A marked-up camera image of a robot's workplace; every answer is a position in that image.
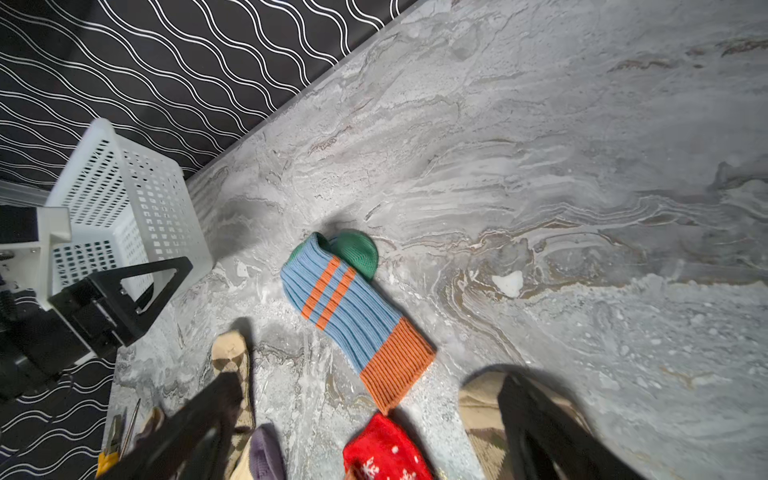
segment beige patterned sock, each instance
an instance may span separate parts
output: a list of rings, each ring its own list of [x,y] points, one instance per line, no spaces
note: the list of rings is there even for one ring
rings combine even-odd
[[[249,388],[250,361],[248,359],[248,347],[243,336],[235,331],[219,335],[210,349],[210,361],[216,376],[222,372],[237,373],[240,387],[243,389],[240,414],[237,416],[227,467],[224,469],[224,478],[229,478],[253,432],[253,410],[250,406]]]
[[[240,462],[232,472],[230,480],[253,480],[253,476],[250,474],[250,439],[245,445],[243,454],[240,456]]]
[[[507,374],[503,372],[486,372],[458,391],[458,415],[464,423],[469,444],[475,450],[487,480],[515,480],[508,456],[509,447],[502,413],[498,409],[498,394],[506,377]],[[547,386],[533,379],[528,380],[584,430],[591,433],[586,419],[576,405]]]

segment purple sock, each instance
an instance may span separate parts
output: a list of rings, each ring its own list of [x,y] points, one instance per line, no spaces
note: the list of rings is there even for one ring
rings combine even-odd
[[[263,427],[250,438],[250,474],[253,480],[284,480],[280,447]]]

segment sock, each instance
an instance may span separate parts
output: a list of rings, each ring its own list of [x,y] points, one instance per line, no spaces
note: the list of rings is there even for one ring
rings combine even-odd
[[[250,441],[248,457],[253,480],[284,480],[280,447],[264,427],[256,429]]]
[[[245,444],[243,454],[240,456],[240,461],[232,471],[232,475],[229,477],[223,477],[222,480],[253,480],[253,474],[250,472],[250,448],[252,439],[248,439]]]
[[[344,447],[344,471],[349,470],[359,480],[432,480],[419,449],[399,426],[380,413]]]
[[[323,235],[317,234],[317,243],[326,252],[336,255],[357,270],[368,282],[373,280],[376,267],[379,266],[379,251],[376,244],[360,230],[341,230],[330,242]],[[288,261],[293,260],[304,248],[306,240],[293,249]]]
[[[222,372],[236,372],[243,389],[243,401],[240,403],[240,414],[235,422],[235,433],[232,434],[227,467],[224,478],[229,478],[243,453],[250,434],[253,431],[253,410],[250,406],[250,362],[245,339],[238,332],[226,332],[219,335],[210,349],[210,361],[214,367],[214,375]]]
[[[515,480],[507,433],[498,406],[498,394],[506,378],[507,374],[504,372],[486,372],[458,391],[458,416],[464,423],[469,443],[480,461],[485,477],[496,480]],[[533,379],[528,380],[584,430],[591,433],[587,421],[573,402]]]
[[[144,421],[144,427],[134,437],[134,445],[139,446],[150,435],[160,429],[165,423],[165,412],[160,407],[152,407],[149,416]]]
[[[432,347],[313,233],[280,271],[283,292],[301,315],[336,342],[386,414],[435,358]]]

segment white plastic basket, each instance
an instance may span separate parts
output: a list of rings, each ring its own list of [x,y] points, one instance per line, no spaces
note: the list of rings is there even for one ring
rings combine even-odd
[[[51,255],[48,295],[94,271],[187,257],[192,271],[179,293],[213,267],[179,165],[115,134],[106,119],[91,122],[45,206],[68,207],[72,225],[72,242]],[[135,276],[123,287],[135,300],[154,282],[156,296],[172,276]]]

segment yellow tool handle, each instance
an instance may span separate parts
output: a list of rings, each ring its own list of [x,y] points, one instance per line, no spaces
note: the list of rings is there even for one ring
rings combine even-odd
[[[105,455],[104,452],[98,454],[98,467],[96,468],[96,478],[101,477],[107,473],[107,470],[114,467],[114,464],[118,463],[120,454],[115,452],[109,455]]]

